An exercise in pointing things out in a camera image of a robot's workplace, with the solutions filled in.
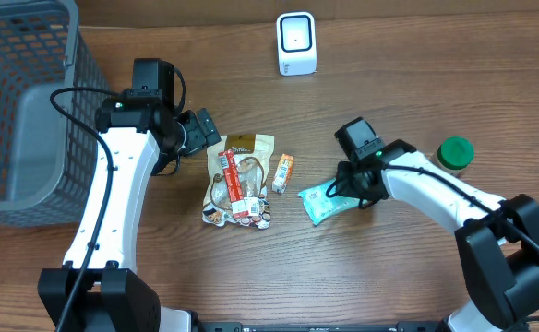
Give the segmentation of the teal wet wipes pack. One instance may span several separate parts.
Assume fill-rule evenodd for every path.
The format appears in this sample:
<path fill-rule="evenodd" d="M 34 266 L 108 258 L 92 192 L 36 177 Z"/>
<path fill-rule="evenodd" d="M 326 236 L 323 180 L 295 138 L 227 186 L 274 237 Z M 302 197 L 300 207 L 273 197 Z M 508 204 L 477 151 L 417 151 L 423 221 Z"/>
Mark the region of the teal wet wipes pack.
<path fill-rule="evenodd" d="M 327 190 L 334 182 L 335 179 L 330 179 L 323 184 L 307 188 L 298 193 L 298 196 L 303 199 L 305 212 L 315 226 L 325 219 L 359 207 L 360 200 L 358 198 L 346 196 L 327 197 Z"/>

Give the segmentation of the small orange box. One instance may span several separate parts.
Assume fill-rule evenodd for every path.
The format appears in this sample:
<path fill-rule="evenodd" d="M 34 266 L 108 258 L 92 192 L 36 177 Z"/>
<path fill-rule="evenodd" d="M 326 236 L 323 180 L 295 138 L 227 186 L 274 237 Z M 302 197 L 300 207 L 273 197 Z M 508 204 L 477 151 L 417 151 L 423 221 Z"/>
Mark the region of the small orange box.
<path fill-rule="evenodd" d="M 271 184 L 271 189 L 274 192 L 278 194 L 283 194 L 285 192 L 293 173 L 293 161 L 293 156 L 287 154 L 281 155 Z"/>

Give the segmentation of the green lid jar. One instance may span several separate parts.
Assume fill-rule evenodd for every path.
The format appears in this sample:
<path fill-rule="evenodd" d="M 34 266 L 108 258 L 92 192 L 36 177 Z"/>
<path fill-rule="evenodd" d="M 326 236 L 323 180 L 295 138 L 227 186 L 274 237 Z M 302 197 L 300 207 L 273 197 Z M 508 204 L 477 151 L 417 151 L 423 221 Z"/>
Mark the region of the green lid jar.
<path fill-rule="evenodd" d="M 441 169 L 454 176 L 459 176 L 473 161 L 473 145 L 464 137 L 452 136 L 437 148 L 435 157 Z"/>

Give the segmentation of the snack bag with red label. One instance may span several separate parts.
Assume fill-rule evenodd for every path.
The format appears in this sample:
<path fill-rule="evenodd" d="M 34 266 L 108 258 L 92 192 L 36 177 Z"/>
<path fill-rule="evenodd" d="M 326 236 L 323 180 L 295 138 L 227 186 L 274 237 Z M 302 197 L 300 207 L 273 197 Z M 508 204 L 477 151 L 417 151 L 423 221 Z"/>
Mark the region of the snack bag with red label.
<path fill-rule="evenodd" d="M 275 138 L 271 135 L 240 134 L 222 136 L 207 148 L 210 183 L 203 200 L 202 221 L 218 227 L 238 224 L 265 230 L 271 214 L 266 181 Z M 240 212 L 231 201 L 225 179 L 226 165 L 232 164 L 244 197 L 246 211 Z"/>

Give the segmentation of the red stick snack packet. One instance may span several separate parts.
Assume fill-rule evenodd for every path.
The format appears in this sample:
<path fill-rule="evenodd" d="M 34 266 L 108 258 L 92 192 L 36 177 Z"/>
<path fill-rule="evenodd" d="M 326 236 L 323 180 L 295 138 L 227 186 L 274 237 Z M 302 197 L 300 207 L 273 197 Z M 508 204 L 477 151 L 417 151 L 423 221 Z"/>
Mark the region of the red stick snack packet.
<path fill-rule="evenodd" d="M 227 184 L 233 218 L 244 218 L 248 215 L 248 209 L 241 188 L 236 163 L 234 161 L 233 151 L 228 149 L 220 152 L 219 161 L 221 163 L 224 179 Z"/>

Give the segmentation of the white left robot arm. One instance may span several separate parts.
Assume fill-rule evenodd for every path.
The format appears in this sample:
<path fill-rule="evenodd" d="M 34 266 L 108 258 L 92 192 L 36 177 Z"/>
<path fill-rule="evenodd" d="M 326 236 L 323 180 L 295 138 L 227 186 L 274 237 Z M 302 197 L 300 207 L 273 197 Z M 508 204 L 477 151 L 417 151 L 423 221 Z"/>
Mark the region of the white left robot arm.
<path fill-rule="evenodd" d="M 162 306 L 137 274 L 138 225 L 149 179 L 163 176 L 170 162 L 220 142 L 207 110 L 177 101 L 179 69 L 156 58 L 138 58 L 132 85 L 104 90 L 94 124 L 87 125 L 50 103 L 72 124 L 93 136 L 98 157 L 77 234 L 63 265 L 46 268 L 38 294 L 58 331 L 196 331 L 198 316 Z"/>

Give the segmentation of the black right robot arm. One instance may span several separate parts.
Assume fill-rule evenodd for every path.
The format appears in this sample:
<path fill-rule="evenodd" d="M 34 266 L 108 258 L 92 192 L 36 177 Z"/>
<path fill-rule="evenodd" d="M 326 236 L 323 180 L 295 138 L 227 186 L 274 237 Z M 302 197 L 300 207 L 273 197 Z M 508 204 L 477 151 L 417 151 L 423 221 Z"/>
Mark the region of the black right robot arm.
<path fill-rule="evenodd" d="M 478 190 L 443 171 L 403 140 L 385 144 L 358 117 L 335 138 L 347 159 L 327 195 L 361 209 L 393 198 L 454 236 L 470 300 L 431 331 L 526 331 L 539 322 L 539 204 Z"/>

